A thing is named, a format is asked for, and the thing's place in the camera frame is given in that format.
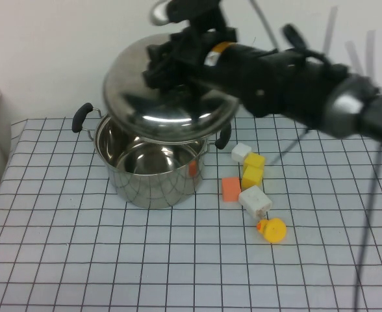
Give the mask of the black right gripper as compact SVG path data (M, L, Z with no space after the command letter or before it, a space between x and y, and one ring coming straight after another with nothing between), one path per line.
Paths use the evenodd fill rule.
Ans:
M143 71L145 85L163 92L186 85L188 79L236 79L237 66L219 53L218 62L206 65L217 46L237 43L236 29L194 34L192 27L170 35L170 41L146 47L148 69Z

